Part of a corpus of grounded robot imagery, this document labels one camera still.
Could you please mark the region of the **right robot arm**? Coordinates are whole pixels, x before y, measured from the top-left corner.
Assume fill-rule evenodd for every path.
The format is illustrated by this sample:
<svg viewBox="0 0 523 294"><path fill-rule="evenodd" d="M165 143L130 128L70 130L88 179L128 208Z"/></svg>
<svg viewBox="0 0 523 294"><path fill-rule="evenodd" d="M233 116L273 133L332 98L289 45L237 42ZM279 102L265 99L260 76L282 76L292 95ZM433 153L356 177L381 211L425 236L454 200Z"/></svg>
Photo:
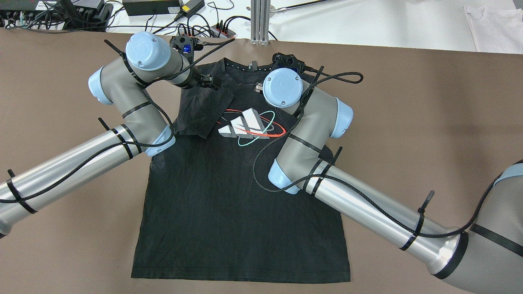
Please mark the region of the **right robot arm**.
<svg viewBox="0 0 523 294"><path fill-rule="evenodd" d="M353 110L316 89L292 69L272 70L255 86L267 104L297 116L268 179L276 191L306 192L421 261L428 272L476 294L521 294L522 162L496 177L462 227L444 227L426 216L431 191L414 210L398 199L319 158L330 138L341 137Z"/></svg>

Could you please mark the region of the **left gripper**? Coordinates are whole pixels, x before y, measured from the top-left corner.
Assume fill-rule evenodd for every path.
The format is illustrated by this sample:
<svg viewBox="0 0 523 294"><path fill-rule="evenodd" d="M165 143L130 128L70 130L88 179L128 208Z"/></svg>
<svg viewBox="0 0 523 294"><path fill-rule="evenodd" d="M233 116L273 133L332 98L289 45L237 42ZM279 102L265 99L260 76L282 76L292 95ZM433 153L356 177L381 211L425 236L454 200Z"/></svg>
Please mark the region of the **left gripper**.
<svg viewBox="0 0 523 294"><path fill-rule="evenodd" d="M212 89L217 91L220 89L221 79L215 77L213 74L201 74L199 69L188 69L181 73L176 78L176 86L181 89L190 89L199 85L203 89ZM263 84L257 83L254 91L256 93L263 93Z"/></svg>

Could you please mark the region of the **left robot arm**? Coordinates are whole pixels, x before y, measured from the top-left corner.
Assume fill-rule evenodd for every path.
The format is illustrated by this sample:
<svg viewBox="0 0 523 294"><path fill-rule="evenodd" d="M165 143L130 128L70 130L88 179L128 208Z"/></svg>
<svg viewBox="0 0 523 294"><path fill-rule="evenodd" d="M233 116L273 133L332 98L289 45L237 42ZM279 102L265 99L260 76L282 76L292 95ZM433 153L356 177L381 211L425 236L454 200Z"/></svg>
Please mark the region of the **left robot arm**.
<svg viewBox="0 0 523 294"><path fill-rule="evenodd" d="M1 32L1 236L144 152L172 143L151 82L196 85L150 32Z"/></svg>

